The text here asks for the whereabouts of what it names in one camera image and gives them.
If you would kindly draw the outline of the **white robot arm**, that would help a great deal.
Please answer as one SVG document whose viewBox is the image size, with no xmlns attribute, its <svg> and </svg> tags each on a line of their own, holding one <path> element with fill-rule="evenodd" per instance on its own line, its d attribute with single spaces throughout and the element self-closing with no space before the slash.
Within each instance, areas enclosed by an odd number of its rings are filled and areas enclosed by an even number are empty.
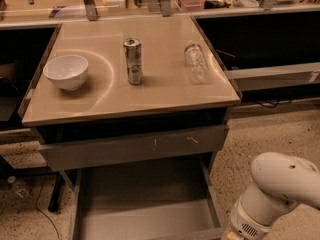
<svg viewBox="0 0 320 240">
<path fill-rule="evenodd" d="M 230 229 L 241 240 L 262 240 L 275 221 L 299 204 L 320 209 L 320 171 L 309 160 L 276 152 L 256 156 L 252 181 L 235 202 Z"/>
</svg>

